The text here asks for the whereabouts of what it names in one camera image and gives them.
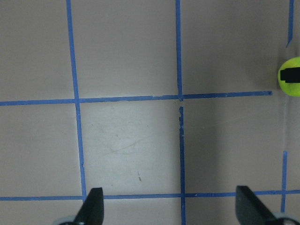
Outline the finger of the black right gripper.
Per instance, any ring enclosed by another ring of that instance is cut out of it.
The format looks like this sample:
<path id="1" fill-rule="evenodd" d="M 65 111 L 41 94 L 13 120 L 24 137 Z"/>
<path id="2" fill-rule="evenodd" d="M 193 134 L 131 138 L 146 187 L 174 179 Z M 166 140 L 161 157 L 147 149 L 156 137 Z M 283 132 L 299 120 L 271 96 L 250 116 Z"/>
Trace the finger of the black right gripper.
<path id="1" fill-rule="evenodd" d="M 291 67 L 280 70 L 280 80 L 285 83 L 300 83 L 300 68 Z"/>

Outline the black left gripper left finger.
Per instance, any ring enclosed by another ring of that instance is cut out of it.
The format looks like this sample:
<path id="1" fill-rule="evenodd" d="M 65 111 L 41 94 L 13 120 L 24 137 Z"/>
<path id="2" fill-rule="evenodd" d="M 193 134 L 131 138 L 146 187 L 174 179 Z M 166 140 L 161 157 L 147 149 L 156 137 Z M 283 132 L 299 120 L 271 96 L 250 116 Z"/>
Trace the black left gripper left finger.
<path id="1" fill-rule="evenodd" d="M 101 187 L 92 188 L 72 223 L 75 225 L 102 225 L 103 221 L 103 189 Z"/>

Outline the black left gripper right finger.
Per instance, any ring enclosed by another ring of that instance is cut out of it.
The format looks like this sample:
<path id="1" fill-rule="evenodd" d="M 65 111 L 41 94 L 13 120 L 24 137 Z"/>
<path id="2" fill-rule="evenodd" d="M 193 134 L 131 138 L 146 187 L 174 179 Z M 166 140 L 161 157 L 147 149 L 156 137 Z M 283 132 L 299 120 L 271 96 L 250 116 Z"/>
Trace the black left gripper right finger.
<path id="1" fill-rule="evenodd" d="M 240 225 L 275 225 L 276 217 L 248 186 L 237 186 L 235 215 Z"/>

